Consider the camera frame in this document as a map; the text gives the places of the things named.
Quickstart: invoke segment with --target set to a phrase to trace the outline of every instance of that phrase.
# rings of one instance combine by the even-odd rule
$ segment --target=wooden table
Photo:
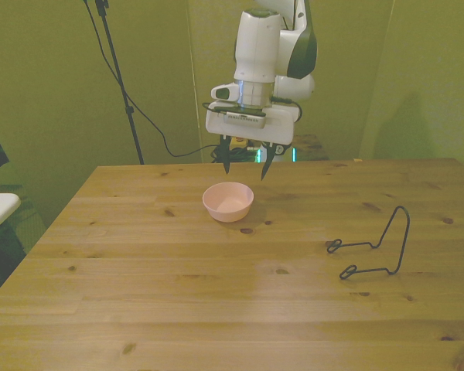
[[[0,290],[0,370],[464,371],[453,159],[100,167]],[[242,221],[204,190],[247,183]],[[384,244],[327,254],[327,241]]]

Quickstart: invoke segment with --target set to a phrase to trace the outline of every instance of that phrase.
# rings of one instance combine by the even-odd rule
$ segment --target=cable
[[[294,102],[292,99],[288,98],[280,98],[280,97],[271,97],[271,101],[275,103],[284,103],[284,104],[295,104],[297,108],[299,109],[299,114],[297,115],[297,120],[295,122],[298,122],[301,120],[302,117],[302,108],[301,105],[297,102]]]
[[[105,63],[107,64],[108,68],[110,69],[111,71],[111,74],[114,76],[115,80],[117,81],[118,85],[122,88],[123,86],[121,85],[120,81],[118,80],[117,78],[117,75],[115,74],[114,72],[114,69],[112,68],[112,66],[110,65],[110,63],[108,62],[108,59],[107,57],[105,56],[105,53],[104,53],[104,50],[103,50],[103,45],[101,44],[101,38],[100,38],[100,34],[98,32],[98,28],[96,27],[96,23],[94,22],[94,18],[93,18],[93,14],[91,13],[91,9],[90,9],[90,6],[87,4],[87,0],[84,0],[84,4],[86,5],[86,9],[87,9],[87,12],[89,13],[90,15],[90,19],[91,19],[91,23],[93,24],[93,27],[94,27],[94,32],[96,33],[96,38],[98,40],[98,45],[100,46],[100,51],[101,51],[101,55],[103,56],[103,59],[105,61]],[[149,118],[139,107],[138,105],[132,100],[131,97],[129,97],[129,94],[127,93],[127,91],[124,89],[124,92],[125,92],[125,96],[129,99],[129,101],[134,105],[135,109],[139,111],[140,114],[142,114],[144,116],[144,118],[146,120],[148,120],[152,125],[153,127],[158,131],[158,133],[160,133],[160,135],[162,136],[163,138],[163,144],[165,145],[165,149],[167,150],[167,152],[172,156],[172,157],[184,157],[184,156],[189,156],[189,155],[192,155],[193,153],[196,153],[198,151],[202,151],[203,149],[205,148],[209,148],[209,147],[217,147],[218,145],[205,145],[204,147],[202,148],[199,148],[195,151],[191,151],[189,153],[186,153],[186,154],[183,154],[183,155],[174,155],[172,153],[172,151],[170,151],[170,148],[169,146],[167,145],[167,140],[166,140],[166,137],[165,137],[165,134],[163,134],[163,131],[160,130],[160,128],[158,126],[156,126],[156,124],[152,121],[151,118]]]
[[[297,121],[301,120],[302,108],[301,108],[301,105],[299,103],[297,103],[297,102],[292,101],[292,104],[295,104],[297,106],[297,108],[299,109],[299,115],[297,117],[297,120],[295,121],[295,122],[297,122]]]

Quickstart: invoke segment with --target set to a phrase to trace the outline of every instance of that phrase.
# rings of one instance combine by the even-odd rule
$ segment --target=black wire rack
[[[378,271],[386,271],[388,274],[392,275],[392,274],[396,274],[399,269],[401,269],[401,265],[402,265],[402,257],[404,256],[404,250],[405,250],[405,244],[408,240],[408,234],[409,234],[409,228],[411,226],[411,217],[409,216],[409,212],[407,211],[407,209],[403,206],[397,206],[394,210],[394,213],[392,214],[390,220],[388,221],[388,224],[387,226],[385,227],[385,230],[384,232],[381,234],[381,237],[380,237],[380,241],[378,242],[377,245],[373,245],[371,242],[358,242],[358,243],[345,243],[345,244],[342,244],[342,240],[341,239],[337,239],[337,240],[334,240],[329,246],[328,248],[326,249],[326,251],[329,253],[329,254],[333,254],[335,253],[339,248],[341,247],[348,247],[348,246],[361,246],[361,245],[369,245],[371,246],[372,249],[377,249],[378,247],[380,247],[380,245],[382,244],[384,238],[385,238],[385,235],[387,234],[387,231],[388,229],[390,228],[390,225],[392,224],[392,222],[394,221],[394,217],[395,217],[395,214],[397,214],[397,211],[399,210],[402,210],[406,217],[407,217],[407,226],[405,228],[405,232],[404,232],[404,239],[402,241],[402,248],[401,248],[401,255],[399,256],[399,261],[397,263],[397,267],[393,270],[393,271],[390,271],[388,268],[386,267],[382,267],[382,268],[372,268],[372,269],[362,269],[362,270],[358,270],[357,269],[357,265],[355,264],[352,264],[350,265],[349,267],[347,267],[346,269],[344,269],[342,271],[342,273],[339,274],[339,277],[341,280],[346,280],[347,278],[349,278],[350,276],[352,276],[353,274],[358,274],[358,273],[368,273],[368,272],[378,272]]]

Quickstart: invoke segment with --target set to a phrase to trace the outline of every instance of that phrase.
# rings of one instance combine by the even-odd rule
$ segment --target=pink bowl
[[[212,185],[205,191],[203,205],[215,220],[229,223],[244,218],[253,199],[253,191],[247,185],[225,182]]]

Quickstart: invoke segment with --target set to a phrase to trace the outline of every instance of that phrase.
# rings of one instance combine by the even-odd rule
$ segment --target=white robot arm
[[[215,101],[206,106],[206,129],[220,134],[226,172],[230,137],[263,141],[268,153],[263,179],[276,148],[288,148],[294,136],[299,109],[284,104],[306,99],[314,90],[310,73],[316,64],[317,43],[309,0],[256,2],[266,9],[242,13],[234,82],[212,89]]]

